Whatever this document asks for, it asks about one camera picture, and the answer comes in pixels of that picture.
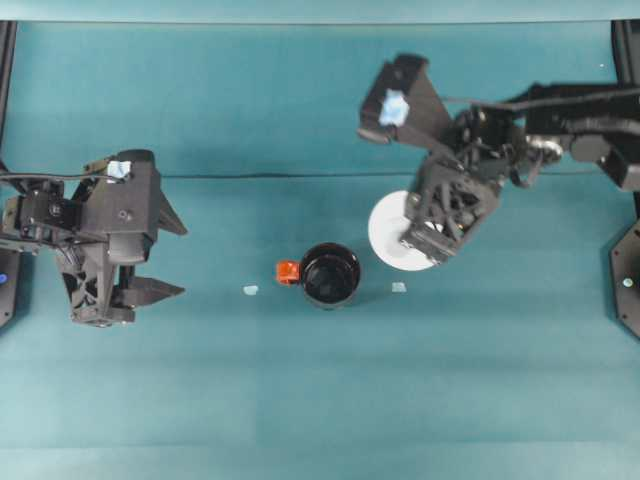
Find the red object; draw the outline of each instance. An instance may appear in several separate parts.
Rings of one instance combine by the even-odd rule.
[[[282,285],[300,282],[300,264],[293,260],[281,260],[276,265],[276,281]]]

